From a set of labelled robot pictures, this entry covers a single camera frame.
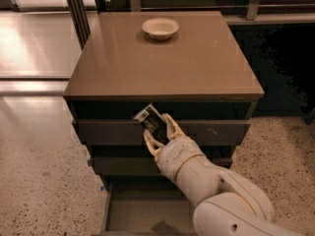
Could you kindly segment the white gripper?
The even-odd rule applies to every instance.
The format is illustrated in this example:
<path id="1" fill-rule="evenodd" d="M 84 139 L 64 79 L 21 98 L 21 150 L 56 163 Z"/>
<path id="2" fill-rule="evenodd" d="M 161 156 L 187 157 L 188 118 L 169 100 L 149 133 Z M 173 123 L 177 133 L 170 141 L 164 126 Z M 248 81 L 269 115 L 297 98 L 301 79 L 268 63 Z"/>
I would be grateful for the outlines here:
<path id="1" fill-rule="evenodd" d="M 197 157 L 206 162 L 209 160 L 192 139 L 185 137 L 186 134 L 168 113 L 162 114 L 161 117 L 166 124 L 166 135 L 171 142 L 164 146 L 148 129 L 144 131 L 143 137 L 149 152 L 157 161 L 160 172 L 175 183 L 179 170 L 190 159 Z"/>

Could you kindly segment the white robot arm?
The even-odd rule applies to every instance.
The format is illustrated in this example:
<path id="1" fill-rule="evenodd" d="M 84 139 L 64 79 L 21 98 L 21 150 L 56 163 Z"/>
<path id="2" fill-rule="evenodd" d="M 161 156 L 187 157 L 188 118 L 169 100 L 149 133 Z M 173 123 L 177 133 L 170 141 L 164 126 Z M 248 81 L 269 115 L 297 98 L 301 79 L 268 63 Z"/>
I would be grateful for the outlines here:
<path id="1" fill-rule="evenodd" d="M 168 143 L 149 131 L 144 139 L 163 176 L 194 207 L 198 236 L 303 236 L 273 222 L 274 207 L 264 191 L 240 174 L 210 162 L 168 114 Z"/>

